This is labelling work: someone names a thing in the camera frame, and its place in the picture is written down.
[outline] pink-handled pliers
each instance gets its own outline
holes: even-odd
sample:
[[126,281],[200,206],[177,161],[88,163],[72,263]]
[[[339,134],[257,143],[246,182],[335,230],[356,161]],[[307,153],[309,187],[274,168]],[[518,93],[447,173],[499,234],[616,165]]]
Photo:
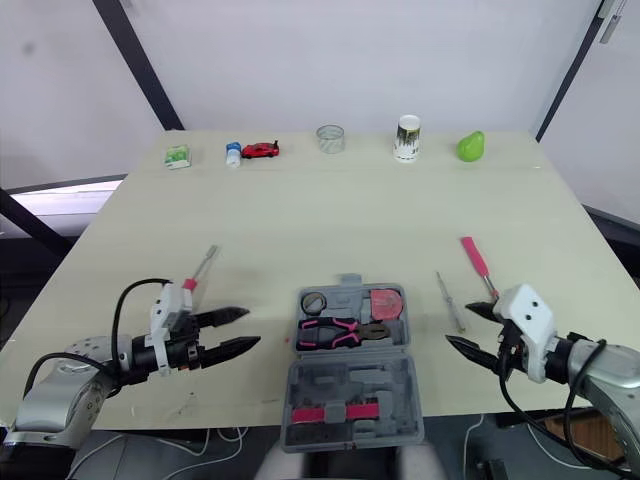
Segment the pink-handled pliers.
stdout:
[[[330,327],[340,329],[333,338],[319,340],[320,328]],[[318,317],[303,320],[299,324],[300,330],[318,329],[314,339],[300,339],[298,350],[333,350],[338,347],[358,347],[362,340],[380,340],[390,335],[389,328],[380,323],[361,325],[355,318]]]

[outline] white cup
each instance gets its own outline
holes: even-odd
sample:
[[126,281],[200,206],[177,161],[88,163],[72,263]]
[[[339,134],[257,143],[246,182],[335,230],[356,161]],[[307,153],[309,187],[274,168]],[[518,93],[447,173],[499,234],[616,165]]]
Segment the white cup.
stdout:
[[393,157],[401,163],[413,163],[420,149],[420,117],[403,115],[393,143]]

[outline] green pear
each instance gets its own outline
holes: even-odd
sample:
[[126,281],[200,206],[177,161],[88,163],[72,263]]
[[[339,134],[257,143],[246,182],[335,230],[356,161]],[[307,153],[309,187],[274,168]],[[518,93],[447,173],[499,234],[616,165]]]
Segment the green pear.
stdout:
[[484,133],[473,132],[458,142],[458,158],[464,162],[475,162],[484,155]]

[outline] cable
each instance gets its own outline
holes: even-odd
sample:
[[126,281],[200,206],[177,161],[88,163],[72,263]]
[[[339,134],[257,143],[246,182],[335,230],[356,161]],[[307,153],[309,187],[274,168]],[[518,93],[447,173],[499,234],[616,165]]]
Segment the cable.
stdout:
[[467,428],[467,432],[464,434],[464,448],[462,449],[462,478],[467,478],[467,445],[469,444],[469,434],[471,430],[478,428],[484,422],[484,413],[480,414],[480,420],[478,423],[474,423],[469,428]]
[[100,450],[102,450],[104,447],[111,445],[113,442],[115,442],[116,440],[120,440],[121,438],[123,438],[124,435],[116,435],[115,437],[113,437],[111,440],[107,440],[106,442],[104,442],[102,445],[100,445],[99,447],[94,448],[93,450],[91,450],[89,453],[87,453],[84,457],[82,457],[80,459],[80,461],[78,463],[76,463],[76,465],[69,470],[69,475],[67,475],[67,480],[70,480],[71,478],[73,478],[73,476],[75,475],[75,473],[78,471],[78,468],[80,468],[80,465],[82,465],[86,460],[89,459],[89,457],[91,457],[93,454],[99,452]]
[[194,468],[205,467],[207,465],[213,465],[214,463],[225,462],[227,460],[231,460],[232,458],[237,457],[238,454],[240,454],[240,452],[242,451],[242,434],[240,433],[240,428],[235,427],[235,429],[238,432],[239,444],[238,444],[237,450],[234,453],[232,453],[231,455],[229,455],[227,457],[219,458],[217,460],[210,460],[208,462],[196,463],[195,465],[189,465],[187,467],[181,468],[180,470],[176,470],[173,473],[170,473],[166,477],[163,477],[162,480],[169,480],[170,478],[173,478],[173,477],[175,477],[176,475],[179,475],[182,472],[186,472],[187,470],[192,470]]
[[164,440],[163,438],[156,438],[156,441],[160,443],[164,443],[165,445],[169,445],[170,447],[177,448],[178,450],[182,450],[183,452],[187,452],[189,455],[193,455],[194,457],[201,457],[204,455],[204,452],[207,451],[207,447],[209,446],[209,437],[211,435],[211,429],[207,428],[207,436],[204,439],[204,445],[202,450],[199,452],[194,452],[190,448],[185,447],[184,445],[179,445],[177,443],[170,442],[169,440]]
[[567,402],[565,403],[564,411],[562,412],[562,431],[564,433],[565,440],[569,444],[569,450],[571,450],[571,453],[573,453],[573,455],[578,460],[580,460],[585,465],[589,465],[590,467],[593,467],[593,468],[598,468],[597,464],[594,464],[593,462],[591,462],[589,458],[585,458],[573,440],[573,433],[571,432],[571,408],[573,407],[573,401],[575,400],[576,394],[578,393],[578,387],[580,386],[580,384],[584,380],[585,375],[587,374],[587,369],[591,366],[593,361],[597,358],[598,355],[600,355],[600,353],[604,350],[606,346],[607,346],[606,340],[598,340],[598,346],[593,350],[593,352],[591,352],[589,357],[587,357],[587,360],[584,362],[584,364],[578,371],[578,374],[575,376],[575,378],[571,382],[571,385],[569,386],[569,396],[567,397]]
[[225,442],[228,442],[228,443],[235,443],[235,442],[237,442],[238,440],[240,440],[240,438],[243,438],[243,437],[247,434],[247,432],[248,432],[248,431],[249,431],[249,427],[244,427],[244,432],[242,432],[242,433],[240,434],[240,436],[239,436],[239,437],[236,437],[236,438],[229,438],[229,437],[225,437],[225,436],[222,434],[221,429],[219,428],[219,429],[218,429],[218,436],[219,436],[222,440],[224,440]]
[[5,300],[7,302],[7,307],[3,310],[2,313],[0,313],[0,320],[2,320],[4,316],[9,313],[9,310],[11,310],[11,299],[9,297],[3,297],[2,300]]
[[147,285],[149,283],[159,283],[161,285],[166,285],[169,283],[169,280],[165,278],[145,278],[144,280],[138,280],[137,282],[133,282],[127,288],[125,288],[120,294],[120,298],[118,298],[118,303],[116,304],[116,311],[113,314],[113,324],[111,325],[111,360],[113,363],[113,371],[115,372],[115,376],[118,379],[118,383],[116,384],[116,388],[109,394],[109,397],[113,397],[117,395],[122,389],[122,385],[120,385],[120,378],[122,374],[122,369],[120,367],[120,360],[118,355],[118,326],[120,325],[120,313],[122,312],[122,305],[124,304],[125,298],[131,290],[140,285]]
[[120,472],[120,465],[122,465],[122,460],[124,460],[124,453],[127,450],[127,444],[129,443],[129,437],[124,437],[124,442],[122,442],[122,450],[120,450],[120,458],[118,458],[118,463],[116,464],[116,469],[113,471],[113,477],[111,480],[116,480],[118,478],[118,472]]
[[47,353],[46,355],[43,355],[42,357],[40,357],[36,361],[36,363],[33,364],[33,367],[31,367],[31,372],[29,372],[29,376],[27,377],[27,383],[24,387],[23,398],[26,397],[27,393],[29,393],[29,391],[31,391],[31,389],[33,388],[33,382],[35,382],[36,375],[38,375],[38,370],[40,370],[40,367],[42,366],[42,364],[47,360],[51,360],[52,358],[67,358],[69,360],[75,360],[76,362],[85,363],[87,365],[92,366],[93,368],[97,368],[102,373],[104,373],[108,377],[115,380],[114,374],[109,367],[91,358],[83,357],[81,355],[76,355],[75,353],[67,353],[67,352]]
[[564,465],[565,467],[568,467],[568,468],[575,468],[576,470],[591,470],[591,467],[587,467],[585,465],[572,465],[571,463],[563,462],[559,458],[554,457],[549,453],[549,451],[546,448],[542,446],[542,444],[540,443],[540,440],[538,440],[538,437],[536,437],[535,434],[533,433],[533,429],[531,428],[531,425],[527,424],[527,429],[529,430],[529,433],[531,434],[531,437],[533,438],[534,442],[536,442],[538,447],[540,447],[540,450],[542,450],[544,454],[554,462],[559,463],[560,465]]
[[[529,414],[527,414],[526,412],[524,412],[511,398],[511,396],[509,395],[509,392],[507,391],[507,362],[508,362],[508,352],[505,351],[504,354],[500,355],[499,360],[499,371],[498,371],[498,380],[500,383],[500,391],[502,392],[502,396],[504,397],[505,401],[509,404],[509,406],[513,409],[514,412],[516,412],[525,422],[527,422],[529,425],[531,425],[533,428],[535,428],[536,430],[538,430],[540,433],[542,433],[544,436],[546,436],[547,438],[550,438],[551,440],[559,443],[560,445],[562,445],[565,448],[569,448],[569,442],[565,441],[564,439],[558,437],[557,435],[554,435],[553,433],[551,433],[549,430],[547,430],[546,428],[544,428],[543,426],[541,426],[538,422],[536,422],[533,417],[531,417]],[[634,475],[633,473],[626,471],[626,470],[622,470],[620,468],[615,467],[613,464],[611,464],[610,462],[604,461],[601,458],[598,458],[595,455],[590,454],[589,452],[586,451],[582,451],[581,452],[581,456],[583,458],[587,458],[589,462],[591,462],[594,465],[597,465],[598,470],[609,470],[610,472],[615,473],[616,475],[621,476],[622,478],[629,478],[632,480],[640,480],[640,477],[637,475]]]

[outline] toy car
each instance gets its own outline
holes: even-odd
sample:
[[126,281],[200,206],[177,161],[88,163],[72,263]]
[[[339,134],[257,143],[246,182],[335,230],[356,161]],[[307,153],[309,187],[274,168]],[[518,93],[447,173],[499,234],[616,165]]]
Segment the toy car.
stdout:
[[242,149],[242,158],[273,157],[280,154],[278,141],[273,143],[254,143]]

